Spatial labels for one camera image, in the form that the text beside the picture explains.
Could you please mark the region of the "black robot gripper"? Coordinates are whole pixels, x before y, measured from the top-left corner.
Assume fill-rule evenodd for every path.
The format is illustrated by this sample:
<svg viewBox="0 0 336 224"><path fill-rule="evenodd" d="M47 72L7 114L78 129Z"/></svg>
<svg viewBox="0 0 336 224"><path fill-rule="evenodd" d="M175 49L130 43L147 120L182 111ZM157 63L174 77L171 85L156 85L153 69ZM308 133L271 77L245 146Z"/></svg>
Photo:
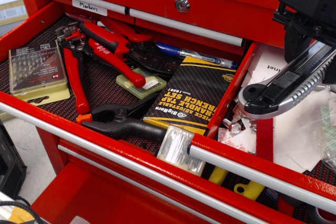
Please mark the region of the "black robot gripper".
<svg viewBox="0 0 336 224"><path fill-rule="evenodd" d="M315 39L335 46L335 0L278 0L273 20L285 28L285 61L300 56ZM327 68L324 84L335 84L336 61Z"/></svg>

